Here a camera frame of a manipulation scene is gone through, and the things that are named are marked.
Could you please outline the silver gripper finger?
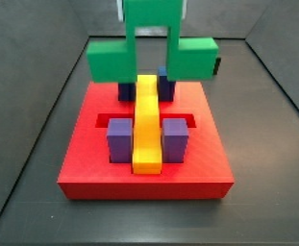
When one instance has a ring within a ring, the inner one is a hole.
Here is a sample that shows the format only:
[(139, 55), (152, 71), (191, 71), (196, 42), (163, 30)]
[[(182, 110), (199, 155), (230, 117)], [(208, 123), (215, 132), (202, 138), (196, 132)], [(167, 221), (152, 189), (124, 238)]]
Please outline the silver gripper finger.
[(187, 0), (183, 0), (183, 14), (182, 14), (182, 19), (186, 18), (186, 8), (187, 8)]
[(124, 20), (123, 0), (116, 0), (116, 15), (118, 15), (118, 21), (123, 22)]

